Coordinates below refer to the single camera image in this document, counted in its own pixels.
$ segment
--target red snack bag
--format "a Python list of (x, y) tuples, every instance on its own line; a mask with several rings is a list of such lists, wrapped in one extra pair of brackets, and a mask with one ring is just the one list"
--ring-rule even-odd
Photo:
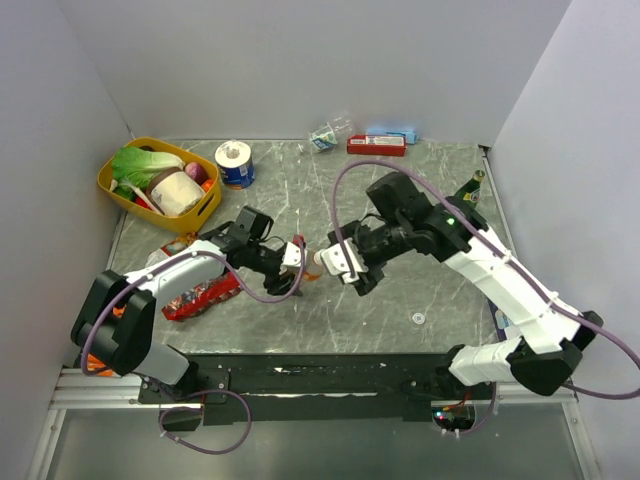
[[(182, 252), (197, 238), (198, 235), (196, 233), (188, 233), (176, 238), (174, 241), (152, 252), (145, 266), (155, 265), (167, 257)], [(221, 277), (207, 280), (174, 298), (162, 308), (162, 313), (167, 320), (182, 322), (187, 318), (204, 313), (216, 303), (235, 297), (241, 291), (240, 284), (235, 277), (230, 273), (226, 273)]]
[(227, 272), (174, 298), (162, 308), (162, 313), (167, 320), (182, 322), (187, 318), (201, 315), (211, 306), (235, 297), (241, 291), (242, 288), (236, 277)]

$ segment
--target gray floor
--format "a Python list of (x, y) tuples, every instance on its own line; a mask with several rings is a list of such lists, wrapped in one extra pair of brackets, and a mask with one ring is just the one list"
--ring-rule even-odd
[[(175, 143), (213, 159), (221, 142)], [(312, 155), (301, 152), (296, 141), (248, 143), (256, 166), (255, 183), (242, 191), (223, 188), (222, 203), (204, 229), (235, 219), (242, 206), (251, 205), (273, 216), (274, 234), (291, 239), (300, 231), (310, 247), (327, 246), (329, 198), (335, 176), (346, 163), (366, 157), (348, 155), (344, 149)], [(406, 157), (393, 161), (409, 166), (452, 194), (474, 170), (483, 168), (480, 153), (473, 145), (420, 142), (409, 147)], [(346, 175), (338, 199), (342, 224), (372, 209), (364, 191), (387, 172), (382, 167), (365, 166)], [(478, 210), (505, 241), (489, 182), (482, 185)], [(128, 215), (112, 268), (117, 272), (142, 268), (151, 251), (173, 238), (175, 234)], [(485, 297), (448, 267), (414, 252), (389, 262), (385, 275), (386, 279), (362, 298), (352, 287), (324, 276), (303, 287), (304, 297), (277, 305), (259, 304), (241, 294), (183, 324), (158, 314), (154, 337), (192, 353), (446, 352), (460, 343), (496, 341)], [(243, 270), (242, 276), (262, 290), (257, 274)], [(416, 312), (425, 314), (423, 325), (413, 323)]]
[[(201, 428), (189, 440), (224, 448), (243, 428)], [(582, 478), (560, 405), (501, 406), (460, 441), (393, 419), (262, 422), (220, 457), (159, 438), (154, 411), (74, 411), (58, 445), (49, 480)]]
[[(178, 143), (212, 158), (220, 142)], [(301, 154), (297, 142), (251, 142), (257, 180), (245, 191), (224, 191), (205, 228), (235, 218), (242, 205), (277, 218), (274, 233), (298, 231), (311, 246), (325, 245), (330, 229), (328, 192), (337, 170), (352, 157)], [(482, 167), (476, 147), (421, 143), (399, 163), (445, 192), (453, 192)], [(370, 208), (364, 189), (385, 172), (348, 174), (340, 193), (342, 222)], [(485, 182), (479, 211), (504, 241), (505, 230)], [(128, 216), (113, 268), (143, 266), (152, 250), (174, 235)], [(337, 280), (321, 278), (305, 296), (279, 306), (243, 295), (185, 324), (156, 318), (155, 338), (186, 352), (389, 352), (446, 351), (456, 343), (495, 340), (486, 299), (432, 259), (405, 255), (391, 262), (387, 279), (358, 298)], [(261, 280), (243, 272), (251, 285)], [(414, 312), (427, 322), (415, 325)], [(222, 448), (244, 425), (201, 428), (196, 444)], [(579, 479), (582, 478), (561, 405), (500, 406), (499, 414), (460, 441), (441, 438), (433, 424), (400, 420), (260, 422), (240, 449), (212, 457), (159, 438), (157, 411), (69, 411), (48, 476), (74, 479)]]

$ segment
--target toilet paper roll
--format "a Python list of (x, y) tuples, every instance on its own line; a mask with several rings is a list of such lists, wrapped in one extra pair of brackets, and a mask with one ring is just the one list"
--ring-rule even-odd
[(230, 140), (218, 147), (215, 160), (222, 174), (222, 183), (236, 190), (247, 188), (255, 180), (251, 147), (244, 142)]

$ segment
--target white label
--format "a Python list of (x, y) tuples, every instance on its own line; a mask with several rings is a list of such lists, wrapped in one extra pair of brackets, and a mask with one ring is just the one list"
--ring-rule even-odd
[(367, 136), (367, 145), (396, 145), (402, 147), (404, 146), (404, 137)]

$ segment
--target yellow basket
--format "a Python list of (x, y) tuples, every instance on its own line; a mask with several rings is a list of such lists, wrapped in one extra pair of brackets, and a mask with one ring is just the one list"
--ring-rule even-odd
[(166, 228), (167, 230), (171, 230), (176, 233), (189, 233), (189, 232), (197, 232), (200, 230), (204, 222), (207, 221), (207, 218), (213, 213), (216, 207), (220, 204), (220, 200), (222, 199), (222, 192), (220, 188), (220, 175), (218, 173), (218, 167), (216, 167), (210, 161), (199, 157), (191, 152), (187, 152), (181, 148), (176, 147), (175, 145), (171, 145), (169, 143), (162, 142), (160, 140), (156, 140), (155, 138), (150, 137), (140, 137), (136, 138), (132, 142), (129, 142), (127, 147), (143, 147), (149, 146), (153, 148), (156, 152), (168, 152), (173, 153), (174, 155), (179, 156), (183, 162), (191, 163), (196, 162), (204, 167), (209, 175), (209, 178), (213, 179), (213, 186), (209, 189), (208, 192), (205, 193), (204, 197), (184, 215), (180, 215), (179, 217), (166, 217), (164, 215), (160, 215), (159, 213), (152, 212), (146, 208), (137, 205), (126, 198), (121, 197), (120, 195), (116, 195), (112, 191), (109, 190), (111, 186), (111, 179), (113, 178), (113, 170), (111, 168), (111, 160), (107, 162), (107, 164), (102, 167), (100, 173), (98, 174), (98, 185), (102, 190), (109, 195), (114, 202), (124, 208), (126, 211), (133, 213), (134, 215), (139, 216), (140, 218), (145, 219), (147, 222), (153, 223), (154, 225), (158, 225), (159, 227)]

